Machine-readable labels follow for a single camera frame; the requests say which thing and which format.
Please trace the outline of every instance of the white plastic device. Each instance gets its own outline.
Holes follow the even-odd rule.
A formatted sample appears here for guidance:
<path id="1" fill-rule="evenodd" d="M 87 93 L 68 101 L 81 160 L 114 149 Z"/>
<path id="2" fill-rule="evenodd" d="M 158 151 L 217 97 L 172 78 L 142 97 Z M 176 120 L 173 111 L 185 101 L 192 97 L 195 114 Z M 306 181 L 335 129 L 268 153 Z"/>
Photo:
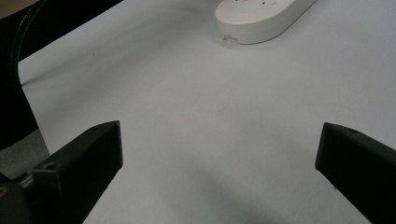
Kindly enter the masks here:
<path id="1" fill-rule="evenodd" d="M 216 19 L 223 39 L 256 44 L 289 28 L 317 0 L 223 0 Z"/>

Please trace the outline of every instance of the white object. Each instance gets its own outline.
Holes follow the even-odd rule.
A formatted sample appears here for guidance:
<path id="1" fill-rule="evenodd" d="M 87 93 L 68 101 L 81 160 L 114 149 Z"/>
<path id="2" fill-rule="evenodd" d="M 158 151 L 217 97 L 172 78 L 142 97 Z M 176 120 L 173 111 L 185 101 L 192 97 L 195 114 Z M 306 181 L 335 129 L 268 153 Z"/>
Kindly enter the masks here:
<path id="1" fill-rule="evenodd" d="M 317 0 L 224 0 L 216 8 L 223 39 L 256 44 L 282 34 Z"/>

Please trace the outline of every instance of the white table surface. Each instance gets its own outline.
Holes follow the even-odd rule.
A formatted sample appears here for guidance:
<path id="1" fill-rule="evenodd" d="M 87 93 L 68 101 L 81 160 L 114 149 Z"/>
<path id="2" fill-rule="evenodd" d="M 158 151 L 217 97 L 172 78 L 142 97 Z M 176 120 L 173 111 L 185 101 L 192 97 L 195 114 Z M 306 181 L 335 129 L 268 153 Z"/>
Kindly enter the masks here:
<path id="1" fill-rule="evenodd" d="M 20 63 L 50 152 L 120 120 L 85 223 L 369 223 L 314 164 L 325 121 L 396 147 L 396 2 L 318 0 L 250 46 L 219 2 L 125 0 Z"/>

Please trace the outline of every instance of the white surface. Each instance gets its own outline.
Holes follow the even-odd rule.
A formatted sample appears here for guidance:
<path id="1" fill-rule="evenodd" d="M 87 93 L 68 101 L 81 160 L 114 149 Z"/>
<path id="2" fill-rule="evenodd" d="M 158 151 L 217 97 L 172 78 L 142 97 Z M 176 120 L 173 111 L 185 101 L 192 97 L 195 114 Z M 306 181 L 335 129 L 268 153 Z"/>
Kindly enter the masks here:
<path id="1" fill-rule="evenodd" d="M 215 15 L 220 36 L 256 44 L 282 34 L 316 0 L 223 0 Z"/>
<path id="2" fill-rule="evenodd" d="M 124 1 L 21 63 L 50 151 L 120 120 L 85 223 L 368 223 L 314 163 L 325 121 L 396 147 L 396 2 L 319 0 L 252 46 L 218 4 Z"/>

